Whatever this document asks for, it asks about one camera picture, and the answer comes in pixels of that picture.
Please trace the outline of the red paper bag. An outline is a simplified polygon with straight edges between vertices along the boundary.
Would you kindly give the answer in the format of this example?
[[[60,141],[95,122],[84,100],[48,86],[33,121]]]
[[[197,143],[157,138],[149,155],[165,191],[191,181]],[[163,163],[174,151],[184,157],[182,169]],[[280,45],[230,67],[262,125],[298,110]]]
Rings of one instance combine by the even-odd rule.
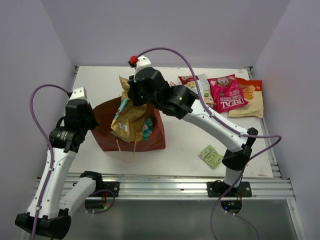
[[[99,123],[91,132],[96,142],[104,152],[148,152],[166,148],[165,129],[158,109],[146,106],[146,113],[151,117],[153,131],[146,140],[125,142],[111,133],[111,124],[116,111],[121,104],[121,97],[117,97],[99,104],[93,109],[96,121]]]

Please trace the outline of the brown kraft chips bag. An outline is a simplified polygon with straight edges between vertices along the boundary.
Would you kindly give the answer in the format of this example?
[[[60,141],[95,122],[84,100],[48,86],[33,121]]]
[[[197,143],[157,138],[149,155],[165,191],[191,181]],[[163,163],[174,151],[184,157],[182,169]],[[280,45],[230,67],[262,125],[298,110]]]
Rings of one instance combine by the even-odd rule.
[[[147,119],[147,105],[134,106],[129,99],[130,85],[128,79],[119,76],[123,89],[120,106],[111,122],[111,133],[123,141],[140,142],[143,139],[143,127]]]

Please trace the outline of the teal snack packet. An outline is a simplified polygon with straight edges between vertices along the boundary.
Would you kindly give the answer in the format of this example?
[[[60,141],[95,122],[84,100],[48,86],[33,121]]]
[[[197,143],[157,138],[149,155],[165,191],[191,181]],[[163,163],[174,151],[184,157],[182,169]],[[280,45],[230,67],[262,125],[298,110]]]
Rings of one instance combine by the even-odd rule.
[[[154,130],[153,120],[151,117],[148,117],[143,124],[142,139],[147,140],[151,136],[153,130]]]

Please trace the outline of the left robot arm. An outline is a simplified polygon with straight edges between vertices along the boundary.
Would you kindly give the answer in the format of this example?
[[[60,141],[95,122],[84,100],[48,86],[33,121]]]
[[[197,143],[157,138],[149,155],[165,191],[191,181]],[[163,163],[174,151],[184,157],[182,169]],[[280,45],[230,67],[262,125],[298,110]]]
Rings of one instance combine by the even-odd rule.
[[[62,196],[70,166],[89,130],[98,126],[87,100],[72,99],[65,106],[65,116],[49,134],[52,148],[38,189],[27,211],[16,216],[15,225],[30,234],[62,240],[68,233],[72,215],[89,196],[103,193],[102,175],[83,172],[75,186]]]

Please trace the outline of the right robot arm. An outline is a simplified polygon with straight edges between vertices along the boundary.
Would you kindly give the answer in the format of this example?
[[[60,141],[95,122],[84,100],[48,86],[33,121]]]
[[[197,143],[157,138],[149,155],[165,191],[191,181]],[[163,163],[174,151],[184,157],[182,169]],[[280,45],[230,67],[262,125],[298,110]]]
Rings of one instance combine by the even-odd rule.
[[[128,80],[128,97],[134,106],[149,104],[167,116],[193,124],[226,147],[223,192],[235,196],[241,190],[241,176],[252,154],[258,131],[237,127],[219,113],[202,105],[197,93],[184,85],[171,86],[159,70],[146,67]]]

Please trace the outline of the pink REAL chips bag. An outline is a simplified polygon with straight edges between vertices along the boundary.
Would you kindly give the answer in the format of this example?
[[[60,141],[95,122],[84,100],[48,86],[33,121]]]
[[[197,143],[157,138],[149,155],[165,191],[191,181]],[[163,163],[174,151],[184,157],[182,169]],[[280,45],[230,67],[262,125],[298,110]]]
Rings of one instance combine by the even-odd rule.
[[[248,104],[234,74],[210,78],[208,83],[216,112],[228,112]]]

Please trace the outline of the orange beige chips bag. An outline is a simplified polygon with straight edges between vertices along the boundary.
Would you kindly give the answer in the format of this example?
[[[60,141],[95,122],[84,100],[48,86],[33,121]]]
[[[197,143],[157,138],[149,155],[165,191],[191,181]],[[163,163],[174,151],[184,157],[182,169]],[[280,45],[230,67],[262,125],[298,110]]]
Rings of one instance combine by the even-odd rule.
[[[237,82],[248,104],[230,110],[228,116],[231,118],[257,117],[262,119],[264,117],[263,82],[261,80],[245,80],[239,77]]]

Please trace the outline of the orange yellow candy packet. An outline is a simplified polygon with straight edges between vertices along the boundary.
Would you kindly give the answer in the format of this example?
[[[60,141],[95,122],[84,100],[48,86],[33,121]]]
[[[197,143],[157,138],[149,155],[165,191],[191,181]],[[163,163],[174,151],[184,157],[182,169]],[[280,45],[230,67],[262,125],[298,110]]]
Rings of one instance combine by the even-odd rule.
[[[175,86],[176,86],[176,84],[175,84],[173,81],[170,81],[169,85],[170,85],[171,87],[175,87]]]

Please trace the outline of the green small sachet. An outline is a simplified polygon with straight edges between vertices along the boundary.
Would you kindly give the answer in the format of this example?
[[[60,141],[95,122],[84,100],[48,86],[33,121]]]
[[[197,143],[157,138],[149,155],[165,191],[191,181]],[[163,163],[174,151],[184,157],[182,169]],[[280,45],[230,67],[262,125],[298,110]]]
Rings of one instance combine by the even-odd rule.
[[[218,167],[222,162],[223,156],[218,154],[217,150],[212,146],[206,146],[199,154],[198,157],[203,160],[213,170]]]

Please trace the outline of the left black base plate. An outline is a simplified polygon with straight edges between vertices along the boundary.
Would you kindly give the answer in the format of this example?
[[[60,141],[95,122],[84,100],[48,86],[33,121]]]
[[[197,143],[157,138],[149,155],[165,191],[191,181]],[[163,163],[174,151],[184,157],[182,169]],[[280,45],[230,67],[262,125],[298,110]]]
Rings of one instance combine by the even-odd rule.
[[[119,195],[120,183],[118,181],[102,181],[95,184],[94,191],[88,195],[89,198],[100,198],[101,200],[115,199]]]

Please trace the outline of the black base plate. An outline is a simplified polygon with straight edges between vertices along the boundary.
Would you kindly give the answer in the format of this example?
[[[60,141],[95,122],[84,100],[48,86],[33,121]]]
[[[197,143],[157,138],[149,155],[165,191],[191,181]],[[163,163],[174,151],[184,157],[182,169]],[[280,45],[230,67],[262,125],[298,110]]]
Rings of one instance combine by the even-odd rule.
[[[89,198],[100,198],[101,200],[115,199],[119,195],[120,183],[118,181],[102,181],[95,184],[94,191],[88,195]]]
[[[209,198],[219,198],[229,188],[230,186],[221,180],[208,181],[206,183],[206,190]],[[227,198],[250,198],[253,196],[251,185],[248,181],[242,181],[238,187],[233,187],[224,196]]]

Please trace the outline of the aluminium mounting rail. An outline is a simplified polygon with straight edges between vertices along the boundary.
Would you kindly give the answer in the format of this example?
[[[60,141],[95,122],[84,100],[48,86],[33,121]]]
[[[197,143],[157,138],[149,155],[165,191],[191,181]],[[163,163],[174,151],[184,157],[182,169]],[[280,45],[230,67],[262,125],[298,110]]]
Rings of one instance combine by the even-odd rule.
[[[214,200],[212,184],[220,178],[103,174],[102,180],[115,183],[114,190],[119,200]],[[280,178],[243,179],[239,193],[229,199],[243,200],[294,200],[295,194],[289,180]]]

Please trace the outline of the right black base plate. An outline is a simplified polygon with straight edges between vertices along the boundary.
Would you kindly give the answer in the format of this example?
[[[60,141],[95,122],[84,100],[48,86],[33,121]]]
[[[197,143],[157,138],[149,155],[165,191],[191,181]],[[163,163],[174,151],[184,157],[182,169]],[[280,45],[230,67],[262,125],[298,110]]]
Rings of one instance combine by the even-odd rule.
[[[230,186],[221,180],[208,181],[206,183],[206,190],[209,198],[219,198],[229,188]],[[238,187],[233,187],[224,196],[227,198],[250,198],[253,196],[251,185],[248,181],[242,181]]]

